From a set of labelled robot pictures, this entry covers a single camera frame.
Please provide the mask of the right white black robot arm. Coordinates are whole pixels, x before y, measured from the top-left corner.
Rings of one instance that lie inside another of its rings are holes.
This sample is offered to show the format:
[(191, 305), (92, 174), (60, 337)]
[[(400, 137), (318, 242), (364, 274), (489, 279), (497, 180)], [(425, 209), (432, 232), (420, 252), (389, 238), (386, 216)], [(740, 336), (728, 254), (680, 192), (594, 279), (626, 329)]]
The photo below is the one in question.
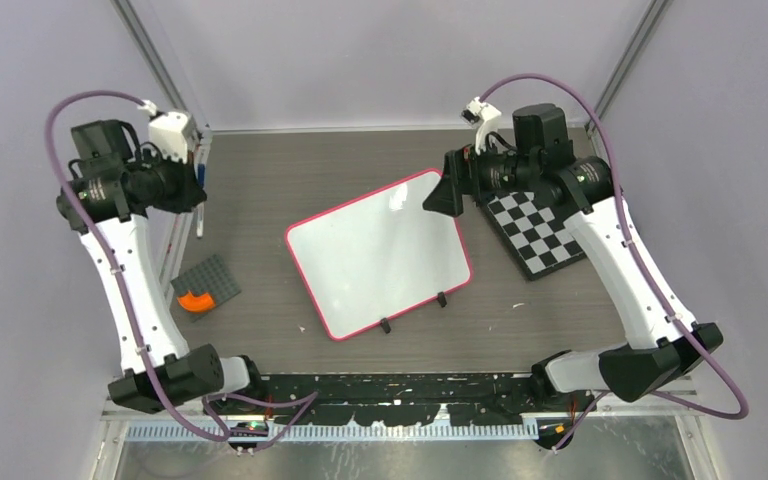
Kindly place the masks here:
[(423, 209), (457, 217), (467, 197), (482, 205), (490, 194), (531, 195), (537, 206), (555, 209), (622, 322), (619, 346), (563, 351), (534, 364), (530, 392), (537, 406), (556, 410), (571, 392), (585, 390), (634, 402), (688, 374), (723, 344), (719, 327), (698, 322), (654, 264), (609, 163), (575, 155), (560, 107), (515, 110), (512, 144), (499, 137), (501, 113), (488, 102), (470, 101), (461, 116), (474, 127), (475, 140), (445, 154), (442, 178)]

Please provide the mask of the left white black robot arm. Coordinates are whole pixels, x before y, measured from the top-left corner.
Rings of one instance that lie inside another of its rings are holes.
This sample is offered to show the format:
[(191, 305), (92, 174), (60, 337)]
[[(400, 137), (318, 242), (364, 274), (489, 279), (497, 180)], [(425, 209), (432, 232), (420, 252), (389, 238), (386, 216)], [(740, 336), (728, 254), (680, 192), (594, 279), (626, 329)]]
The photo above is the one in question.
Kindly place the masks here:
[(190, 348), (172, 318), (150, 254), (148, 211), (190, 213), (206, 198), (194, 154), (200, 134), (181, 111), (154, 114), (148, 139), (124, 121), (97, 120), (71, 130), (78, 156), (67, 163), (68, 182), (86, 210), (87, 226), (65, 193), (57, 209), (94, 261), (120, 337), (120, 378), (108, 385), (118, 406), (143, 413), (163, 410), (150, 381), (157, 376), (170, 402), (228, 393), (240, 412), (258, 412), (266, 385), (245, 355), (222, 358), (210, 344)]

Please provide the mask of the white marker pen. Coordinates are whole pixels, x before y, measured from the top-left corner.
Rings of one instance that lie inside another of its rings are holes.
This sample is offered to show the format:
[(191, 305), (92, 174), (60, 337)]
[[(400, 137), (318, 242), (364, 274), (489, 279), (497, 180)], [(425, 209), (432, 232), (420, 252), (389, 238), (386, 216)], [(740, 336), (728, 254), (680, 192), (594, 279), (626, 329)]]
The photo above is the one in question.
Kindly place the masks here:
[[(209, 158), (209, 153), (210, 153), (209, 146), (201, 147), (199, 150), (199, 156), (198, 156), (198, 162), (197, 162), (197, 165), (200, 163), (203, 163), (206, 165), (206, 174), (207, 174), (207, 161)], [(196, 217), (196, 238), (203, 239), (204, 232), (205, 232), (205, 203), (204, 202), (202, 202), (197, 206), (195, 217)]]

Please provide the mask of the blue marker cap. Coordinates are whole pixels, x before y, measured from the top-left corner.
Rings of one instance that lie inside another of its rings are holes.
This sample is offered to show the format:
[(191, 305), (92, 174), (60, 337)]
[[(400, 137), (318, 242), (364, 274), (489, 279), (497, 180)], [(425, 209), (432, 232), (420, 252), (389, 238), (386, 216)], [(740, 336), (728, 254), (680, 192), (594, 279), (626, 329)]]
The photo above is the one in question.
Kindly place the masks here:
[(196, 176), (198, 184), (201, 188), (205, 187), (205, 180), (206, 180), (206, 165), (203, 163), (200, 163), (197, 165), (196, 168)]

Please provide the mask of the pink framed whiteboard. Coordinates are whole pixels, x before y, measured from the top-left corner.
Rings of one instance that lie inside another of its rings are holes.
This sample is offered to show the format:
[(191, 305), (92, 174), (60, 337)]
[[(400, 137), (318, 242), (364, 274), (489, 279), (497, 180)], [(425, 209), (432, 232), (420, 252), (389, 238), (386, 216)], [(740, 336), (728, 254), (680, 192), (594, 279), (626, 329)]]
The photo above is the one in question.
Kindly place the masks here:
[(327, 336), (344, 341), (468, 285), (457, 221), (422, 208), (426, 169), (290, 225), (285, 244)]

